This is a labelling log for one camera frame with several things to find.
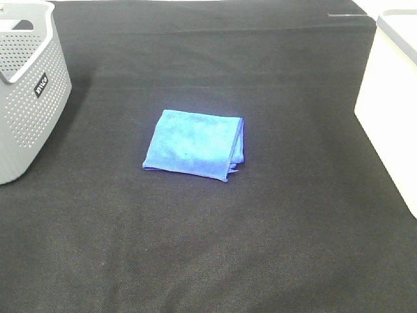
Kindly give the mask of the blue microfibre towel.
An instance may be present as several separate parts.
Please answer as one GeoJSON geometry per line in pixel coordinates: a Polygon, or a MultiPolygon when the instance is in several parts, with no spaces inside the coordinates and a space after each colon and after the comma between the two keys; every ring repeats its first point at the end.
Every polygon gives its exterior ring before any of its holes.
{"type": "Polygon", "coordinates": [[[142,168],[227,182],[243,162],[243,118],[164,110],[142,168]]]}

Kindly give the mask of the black table cloth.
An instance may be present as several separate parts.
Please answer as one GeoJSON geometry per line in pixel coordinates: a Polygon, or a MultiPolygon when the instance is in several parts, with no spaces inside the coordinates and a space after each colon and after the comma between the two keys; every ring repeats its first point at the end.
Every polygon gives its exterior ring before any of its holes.
{"type": "Polygon", "coordinates": [[[352,1],[74,1],[72,92],[1,187],[2,312],[415,312],[416,219],[354,115],[352,1]],[[164,109],[244,119],[226,183],[141,165],[164,109]]]}

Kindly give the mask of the white box with grey lid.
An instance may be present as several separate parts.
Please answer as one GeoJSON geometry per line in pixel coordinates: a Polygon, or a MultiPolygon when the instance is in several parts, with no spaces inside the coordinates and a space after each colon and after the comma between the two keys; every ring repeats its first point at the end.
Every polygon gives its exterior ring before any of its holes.
{"type": "Polygon", "coordinates": [[[416,9],[382,11],[354,114],[416,214],[416,9]]]}

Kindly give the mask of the grey perforated plastic basket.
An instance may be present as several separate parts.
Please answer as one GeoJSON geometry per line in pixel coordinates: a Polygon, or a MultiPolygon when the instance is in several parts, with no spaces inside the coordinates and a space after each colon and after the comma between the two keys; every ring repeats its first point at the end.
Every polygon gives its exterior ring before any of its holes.
{"type": "Polygon", "coordinates": [[[33,26],[1,32],[1,184],[29,168],[72,89],[54,9],[47,1],[1,2],[1,20],[33,26]]]}

